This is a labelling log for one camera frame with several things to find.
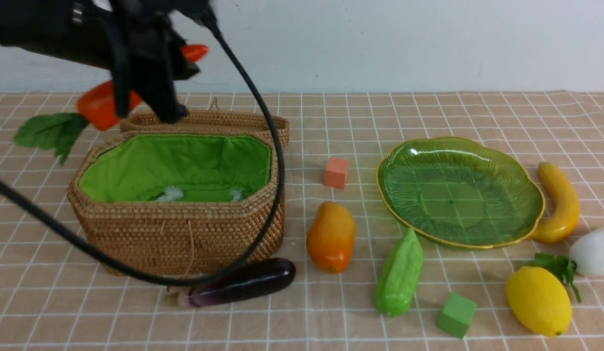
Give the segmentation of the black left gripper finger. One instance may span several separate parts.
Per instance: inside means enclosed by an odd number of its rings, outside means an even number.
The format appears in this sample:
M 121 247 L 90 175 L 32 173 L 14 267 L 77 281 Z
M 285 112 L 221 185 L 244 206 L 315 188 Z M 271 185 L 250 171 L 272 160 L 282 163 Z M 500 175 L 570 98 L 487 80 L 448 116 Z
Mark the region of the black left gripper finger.
M 136 60 L 136 93 L 164 124 L 175 124 L 189 114 L 179 103 L 173 78 L 169 62 Z

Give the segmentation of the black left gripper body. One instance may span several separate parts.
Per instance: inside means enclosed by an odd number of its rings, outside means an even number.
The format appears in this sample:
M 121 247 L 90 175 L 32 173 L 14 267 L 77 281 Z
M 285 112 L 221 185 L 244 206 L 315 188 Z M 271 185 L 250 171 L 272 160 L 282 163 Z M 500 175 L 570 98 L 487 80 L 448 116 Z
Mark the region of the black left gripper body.
M 124 71 L 142 59 L 170 68 L 173 80 L 192 78 L 200 69 L 183 53 L 188 44 L 173 28 L 174 11 L 203 27 L 217 22 L 210 0 L 75 0 L 76 62 Z

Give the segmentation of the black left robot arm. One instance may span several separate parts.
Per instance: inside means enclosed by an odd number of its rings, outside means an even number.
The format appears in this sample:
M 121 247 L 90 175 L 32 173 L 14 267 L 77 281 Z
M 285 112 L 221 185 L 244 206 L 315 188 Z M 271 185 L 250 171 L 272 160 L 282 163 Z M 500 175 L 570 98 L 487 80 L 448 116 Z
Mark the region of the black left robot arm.
M 175 31 L 177 11 L 200 26 L 217 27 L 210 0 L 0 0 L 0 46 L 106 69 L 112 76 L 114 111 L 126 117 L 136 93 L 173 124 L 186 116 L 175 81 L 199 67 L 182 52 L 186 40 Z

